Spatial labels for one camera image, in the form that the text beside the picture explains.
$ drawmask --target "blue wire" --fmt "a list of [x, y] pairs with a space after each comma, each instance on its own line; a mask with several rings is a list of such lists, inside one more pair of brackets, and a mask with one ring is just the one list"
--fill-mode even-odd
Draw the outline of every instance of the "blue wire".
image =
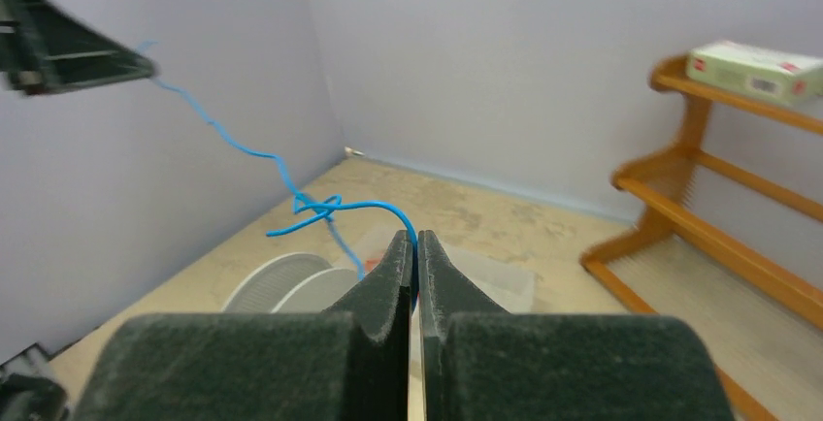
[[[157, 44], [156, 41], [145, 41], [141, 43], [137, 47], [137, 52], [144, 53], [148, 48]], [[316, 221], [323, 219], [326, 221], [326, 226], [329, 229], [329, 233], [331, 233], [332, 237], [334, 238], [337, 245], [343, 250], [343, 252], [348, 256], [352, 263], [357, 267], [357, 275], [362, 280], [364, 276], [366, 276], [366, 268], [363, 266], [363, 263], [360, 259], [357, 258], [357, 255], [354, 254], [354, 251], [351, 250], [350, 247], [346, 244], [346, 241], [343, 240], [341, 237], [340, 232], [337, 230], [337, 226], [334, 223], [334, 217], [332, 216], [332, 212], [334, 211], [347, 211], [347, 210], [357, 210], [360, 208], [381, 208], [387, 211], [391, 211], [394, 215], [400, 218], [403, 225], [406, 226], [406, 230], [409, 234], [409, 241], [411, 242], [414, 251], [417, 250], [417, 234], [414, 231], [414, 226], [412, 222], [409, 220], [406, 215], [396, 208], [393, 205], [385, 203], [383, 201], [361, 201], [357, 203], [348, 203], [343, 204], [343, 197], [341, 195], [332, 195], [326, 198], [322, 203], [318, 203], [312, 198], [308, 193], [304, 193], [300, 191], [297, 186], [295, 186], [294, 182], [291, 181], [291, 177], [288, 174], [288, 169], [285, 166], [285, 163], [280, 158], [280, 156], [268, 153], [268, 152], [260, 152], [250, 149], [246, 146], [243, 146], [237, 143], [231, 136], [229, 136], [228, 132], [226, 132], [225, 128], [220, 125], [219, 122], [211, 118], [206, 111], [200, 106], [191, 94], [188, 91], [170, 85], [158, 78], [151, 79], [155, 84], [160, 86], [161, 88], [167, 89], [169, 91], [174, 91], [178, 93], [182, 99], [185, 100], [186, 103], [193, 109], [200, 117], [209, 125], [214, 127], [214, 130], [217, 132], [222, 139], [228, 143], [230, 146], [254, 157], [262, 157], [264, 159], [274, 159], [274, 161], [278, 165], [278, 170], [280, 171], [280, 177], [283, 180], [286, 188], [294, 195], [294, 201], [292, 203], [292, 212], [294, 214], [299, 214], [303, 211], [314, 211], [314, 216], [302, 220], [300, 222], [296, 222], [294, 225], [290, 227], [286, 227], [284, 229], [279, 230], [272, 230], [266, 233], [267, 237], [279, 237], [282, 235], [290, 234], [296, 230], [300, 230], [307, 225], [314, 224]]]

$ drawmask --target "green box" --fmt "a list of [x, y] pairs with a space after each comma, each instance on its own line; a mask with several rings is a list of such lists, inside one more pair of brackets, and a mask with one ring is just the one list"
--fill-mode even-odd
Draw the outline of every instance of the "green box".
[[780, 106], [794, 106], [823, 94], [823, 59], [731, 41], [692, 49], [686, 75]]

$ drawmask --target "white wall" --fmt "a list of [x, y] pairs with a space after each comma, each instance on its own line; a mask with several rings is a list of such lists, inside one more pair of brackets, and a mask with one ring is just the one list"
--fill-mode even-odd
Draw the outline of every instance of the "white wall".
[[[342, 157], [307, 0], [57, 0], [151, 50], [241, 142], [298, 182]], [[286, 196], [148, 81], [0, 93], [0, 361], [78, 338]]]
[[[823, 118], [823, 100], [803, 110]], [[724, 108], [715, 112], [711, 124], [706, 151], [823, 203], [819, 135]], [[823, 223], [709, 171], [695, 179], [693, 211], [823, 289]]]
[[[632, 218], [639, 203], [616, 192], [609, 174], [667, 142], [680, 118], [678, 99], [647, 88], [651, 66], [717, 38], [823, 55], [819, 1], [311, 3], [349, 146]], [[759, 130], [745, 125], [726, 128], [755, 138]], [[819, 168], [815, 161], [806, 163]], [[814, 183], [810, 191], [823, 193]]]

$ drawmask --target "orange wooden shelf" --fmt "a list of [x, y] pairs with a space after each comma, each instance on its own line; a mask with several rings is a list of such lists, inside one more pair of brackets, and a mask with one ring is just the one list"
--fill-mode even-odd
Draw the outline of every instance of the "orange wooden shelf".
[[[678, 92], [685, 99], [684, 117], [672, 143], [624, 164], [611, 177], [615, 188], [632, 193], [645, 203], [643, 215], [626, 234], [589, 248], [581, 256], [581, 264], [628, 309], [655, 312], [612, 273], [607, 264], [678, 235], [812, 325], [823, 329], [823, 291], [684, 206], [695, 170], [702, 166], [823, 222], [823, 205], [819, 202], [701, 150], [714, 103], [732, 106], [818, 135], [823, 135], [823, 120], [692, 81], [686, 77], [685, 67], [685, 55], [671, 57], [661, 61], [649, 78], [652, 89]], [[720, 369], [718, 374], [730, 400], [748, 419], [776, 419], [729, 375]]]
[[660, 92], [677, 91], [691, 96], [709, 99], [715, 103], [726, 104], [746, 111], [776, 120], [786, 125], [823, 135], [823, 120], [810, 115], [796, 113], [780, 106], [756, 101], [740, 96], [720, 88], [715, 88], [699, 81], [686, 77], [686, 56], [680, 55], [666, 59], [654, 68], [651, 74], [650, 86]]

